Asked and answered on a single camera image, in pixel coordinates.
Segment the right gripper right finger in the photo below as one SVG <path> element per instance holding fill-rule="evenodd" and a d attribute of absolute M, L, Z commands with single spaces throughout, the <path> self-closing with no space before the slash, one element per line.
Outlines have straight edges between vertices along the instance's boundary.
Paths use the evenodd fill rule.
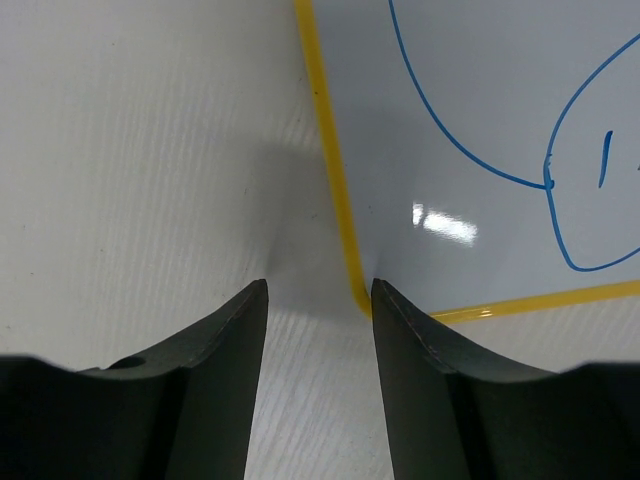
<path fill-rule="evenodd" d="M 371 301 L 396 478 L 638 477 L 636 363 L 553 373 L 473 342 L 386 281 Z"/>

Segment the yellow-framed small whiteboard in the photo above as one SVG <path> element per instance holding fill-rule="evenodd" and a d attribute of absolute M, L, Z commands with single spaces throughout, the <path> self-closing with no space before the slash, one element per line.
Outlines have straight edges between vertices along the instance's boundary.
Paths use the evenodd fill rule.
<path fill-rule="evenodd" d="M 294 5 L 350 289 L 445 322 L 639 292 L 635 1 Z"/>

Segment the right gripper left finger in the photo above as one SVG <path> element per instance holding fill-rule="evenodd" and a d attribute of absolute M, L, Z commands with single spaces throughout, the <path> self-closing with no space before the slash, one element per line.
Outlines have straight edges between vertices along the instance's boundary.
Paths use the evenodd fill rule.
<path fill-rule="evenodd" d="M 240 479 L 268 316 L 265 280 L 111 366 L 1 359 L 5 479 Z"/>

